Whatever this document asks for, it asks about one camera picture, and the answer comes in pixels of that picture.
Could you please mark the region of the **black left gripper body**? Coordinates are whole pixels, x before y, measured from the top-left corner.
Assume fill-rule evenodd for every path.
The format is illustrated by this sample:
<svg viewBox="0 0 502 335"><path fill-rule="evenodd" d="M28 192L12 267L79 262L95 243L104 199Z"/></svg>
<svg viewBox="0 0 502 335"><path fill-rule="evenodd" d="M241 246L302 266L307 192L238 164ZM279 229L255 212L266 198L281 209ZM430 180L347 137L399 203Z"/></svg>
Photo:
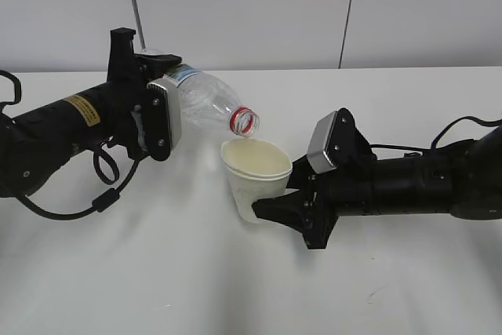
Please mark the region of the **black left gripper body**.
<svg viewBox="0 0 502 335"><path fill-rule="evenodd" d="M115 131L112 140L126 148L128 156L133 160L143 160L151 156L148 153L143 126L143 105L147 84L153 80L145 80L141 71L137 70L137 85L133 88L117 86L107 81L111 94L109 109L113 111Z"/></svg>

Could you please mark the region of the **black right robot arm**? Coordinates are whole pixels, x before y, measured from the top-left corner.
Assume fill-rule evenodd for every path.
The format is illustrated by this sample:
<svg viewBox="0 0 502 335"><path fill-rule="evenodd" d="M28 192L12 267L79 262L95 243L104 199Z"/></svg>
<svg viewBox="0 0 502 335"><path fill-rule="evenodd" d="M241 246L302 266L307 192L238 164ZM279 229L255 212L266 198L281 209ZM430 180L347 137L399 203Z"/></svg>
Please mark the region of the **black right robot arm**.
<svg viewBox="0 0 502 335"><path fill-rule="evenodd" d="M479 140L444 147L405 147L401 158L379 159L376 145L341 108L322 118L307 154L293 163L292 193L252 204L262 220L302 234L308 249L324 249L339 217L449 214L462 220L501 218L501 122Z"/></svg>

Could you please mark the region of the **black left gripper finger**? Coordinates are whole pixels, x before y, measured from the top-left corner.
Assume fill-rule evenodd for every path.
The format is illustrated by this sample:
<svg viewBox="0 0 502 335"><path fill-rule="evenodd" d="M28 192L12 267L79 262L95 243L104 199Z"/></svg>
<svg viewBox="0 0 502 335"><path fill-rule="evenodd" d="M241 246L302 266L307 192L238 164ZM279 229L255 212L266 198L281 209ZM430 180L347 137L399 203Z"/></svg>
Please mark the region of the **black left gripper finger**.
<svg viewBox="0 0 502 335"><path fill-rule="evenodd" d="M137 63L133 48L136 31L119 27L110 31L107 81L127 88L137 85Z"/></svg>
<svg viewBox="0 0 502 335"><path fill-rule="evenodd" d="M170 69L182 63L182 57L173 54L136 53L135 57L145 80L161 78Z"/></svg>

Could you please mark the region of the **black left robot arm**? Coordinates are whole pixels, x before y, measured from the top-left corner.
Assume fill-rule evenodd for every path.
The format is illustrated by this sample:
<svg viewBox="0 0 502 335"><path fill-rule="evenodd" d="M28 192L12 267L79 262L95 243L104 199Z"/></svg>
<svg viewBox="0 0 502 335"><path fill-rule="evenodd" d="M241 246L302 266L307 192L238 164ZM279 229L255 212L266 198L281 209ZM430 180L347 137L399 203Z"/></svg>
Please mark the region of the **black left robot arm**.
<svg viewBox="0 0 502 335"><path fill-rule="evenodd" d="M103 144L165 161L181 134L172 54L135 53L135 31L111 31L107 81L10 118L1 116L1 196L32 195L73 156Z"/></svg>

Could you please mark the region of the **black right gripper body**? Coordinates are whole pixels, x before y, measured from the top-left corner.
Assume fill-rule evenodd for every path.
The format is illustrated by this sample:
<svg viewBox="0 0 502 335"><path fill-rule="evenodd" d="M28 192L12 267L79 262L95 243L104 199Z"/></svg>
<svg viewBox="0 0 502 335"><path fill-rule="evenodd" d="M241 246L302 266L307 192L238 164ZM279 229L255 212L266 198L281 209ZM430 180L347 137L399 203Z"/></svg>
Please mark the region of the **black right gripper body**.
<svg viewBox="0 0 502 335"><path fill-rule="evenodd" d="M377 214L375 165L351 162L316 173L309 162L301 163L301 234L308 249L325 249L339 218Z"/></svg>

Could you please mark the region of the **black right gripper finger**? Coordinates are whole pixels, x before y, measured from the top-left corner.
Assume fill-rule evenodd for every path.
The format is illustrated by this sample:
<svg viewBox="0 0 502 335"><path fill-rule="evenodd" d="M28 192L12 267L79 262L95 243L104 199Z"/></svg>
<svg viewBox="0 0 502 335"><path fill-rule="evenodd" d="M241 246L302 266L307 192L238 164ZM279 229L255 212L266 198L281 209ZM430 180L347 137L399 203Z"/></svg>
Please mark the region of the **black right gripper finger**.
<svg viewBox="0 0 502 335"><path fill-rule="evenodd" d="M313 187L316 180L316 173L312 169L307 156L293 162L293 170L289 175L286 187L288 189L308 190Z"/></svg>
<svg viewBox="0 0 502 335"><path fill-rule="evenodd" d="M313 228L313 208L314 192L310 189L258 199L252 204L257 218L284 225L301 234Z"/></svg>

